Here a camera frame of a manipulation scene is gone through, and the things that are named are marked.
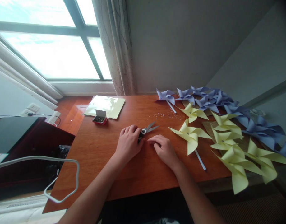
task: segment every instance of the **window sill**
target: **window sill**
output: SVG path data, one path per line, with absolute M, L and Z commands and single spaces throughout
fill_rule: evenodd
M 115 96 L 113 82 L 109 81 L 49 81 L 64 96 Z

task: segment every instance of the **window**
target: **window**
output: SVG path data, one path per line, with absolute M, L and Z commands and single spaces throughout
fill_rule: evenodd
M 91 0 L 0 0 L 0 40 L 48 81 L 111 79 Z

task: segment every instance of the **black cable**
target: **black cable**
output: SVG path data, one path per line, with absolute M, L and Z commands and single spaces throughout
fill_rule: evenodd
M 21 116 L 0 115 L 0 117 L 21 117 Z
M 28 114 L 29 117 L 31 117 L 31 116 L 33 116 L 33 115 L 44 115 L 44 116 L 58 117 L 58 116 L 55 116 L 55 115 L 47 115 L 47 114 L 34 114 L 34 113 L 29 113 L 29 114 Z

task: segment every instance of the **window pane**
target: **window pane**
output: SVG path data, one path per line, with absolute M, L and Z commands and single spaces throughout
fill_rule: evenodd
M 101 38 L 100 37 L 88 37 L 88 41 L 90 43 L 90 46 L 92 48 L 96 61 L 99 65 L 100 71 L 102 72 L 103 78 L 112 79 Z
M 63 0 L 0 0 L 0 21 L 75 26 Z
M 0 32 L 45 78 L 99 79 L 81 37 Z
M 84 21 L 87 25 L 96 25 L 96 18 L 93 10 L 93 4 L 91 0 L 77 0 L 79 8 L 81 10 Z

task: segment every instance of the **white curtain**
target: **white curtain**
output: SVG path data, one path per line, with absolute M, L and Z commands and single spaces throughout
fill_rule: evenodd
M 135 95 L 131 35 L 125 0 L 92 0 L 116 95 Z
M 0 74 L 51 109 L 62 94 L 0 42 Z

